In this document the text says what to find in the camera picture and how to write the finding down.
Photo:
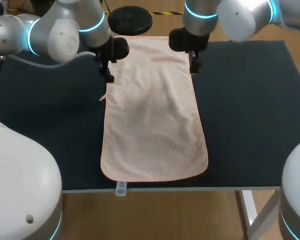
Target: white table leg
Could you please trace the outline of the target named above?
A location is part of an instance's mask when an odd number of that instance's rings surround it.
[[[279,214],[279,193],[276,190],[257,215],[252,192],[240,192],[249,240],[259,240],[277,219]]]

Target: towel tag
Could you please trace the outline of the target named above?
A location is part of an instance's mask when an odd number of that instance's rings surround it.
[[[115,188],[116,196],[125,196],[127,193],[127,182],[126,181],[117,181]]]

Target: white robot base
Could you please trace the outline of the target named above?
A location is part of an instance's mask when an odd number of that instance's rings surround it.
[[[40,144],[0,123],[0,240],[57,240],[62,180]]]

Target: white cable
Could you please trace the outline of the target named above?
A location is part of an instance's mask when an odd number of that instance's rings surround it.
[[[73,59],[83,57],[83,56],[95,57],[96,54],[91,52],[91,51],[83,51],[83,52],[79,52],[78,54],[76,54]],[[28,65],[31,65],[31,66],[34,66],[34,67],[37,67],[37,68],[42,68],[42,69],[56,69],[56,68],[60,68],[60,67],[62,67],[66,64],[66,63],[58,63],[58,64],[54,64],[54,65],[44,65],[44,64],[40,64],[40,63],[36,63],[36,62],[33,62],[33,61],[23,59],[19,56],[9,55],[8,57],[10,57],[14,60],[17,60],[21,63],[28,64]]]

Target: glowing blue light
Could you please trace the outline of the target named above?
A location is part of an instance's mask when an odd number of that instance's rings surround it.
[[[95,25],[95,26],[93,26],[91,28],[88,28],[88,29],[80,29],[79,32],[86,33],[86,32],[90,32],[90,31],[96,29],[97,27],[99,27],[102,24],[102,22],[104,21],[104,19],[105,19],[105,12],[103,12],[103,16],[102,16],[100,22],[97,25]]]
[[[194,13],[193,11],[191,11],[191,10],[188,8],[186,2],[184,2],[184,6],[185,6],[185,8],[187,9],[187,11],[188,11],[191,15],[193,15],[193,16],[195,16],[195,17],[197,17],[197,18],[200,18],[200,19],[211,19],[211,18],[214,18],[214,17],[217,16],[217,14],[207,15],[207,16],[204,16],[204,15],[198,15],[198,14]]]
[[[32,28],[34,27],[34,25],[35,25],[39,20],[40,20],[40,18],[37,19],[37,20],[35,20],[35,21],[31,24],[31,26],[30,26],[30,28],[29,28],[29,32],[28,32],[28,46],[29,46],[29,49],[30,49],[30,51],[31,51],[34,55],[37,55],[37,56],[39,56],[39,54],[36,54],[36,53],[35,53],[35,51],[32,49],[31,44],[30,44],[30,34],[31,34]]]
[[[61,219],[62,219],[62,211],[61,211],[61,216],[60,216],[60,220],[59,220],[58,226],[56,227],[56,229],[55,229],[55,231],[54,231],[52,237],[50,238],[50,240],[54,239],[55,235],[57,234],[58,229],[59,229],[59,227],[60,227]]]
[[[274,18],[274,7],[272,6],[272,3],[270,2],[270,0],[266,0],[269,4],[269,7],[270,7],[270,11],[271,11],[271,18],[270,18],[270,21],[269,23],[271,23],[272,19]]]
[[[272,20],[278,20],[279,19],[279,7],[276,0],[270,0],[272,9],[273,9],[273,19]]]
[[[294,236],[294,238],[295,238],[296,240],[299,240],[299,238],[297,238],[297,236],[296,236],[296,235],[291,231],[291,229],[288,227],[288,224],[286,223],[286,221],[285,221],[285,219],[284,219],[284,216],[282,215],[282,212],[281,212],[281,217],[282,217],[282,220],[283,220],[283,222],[284,222],[286,228],[289,230],[289,232],[291,233],[291,235]]]

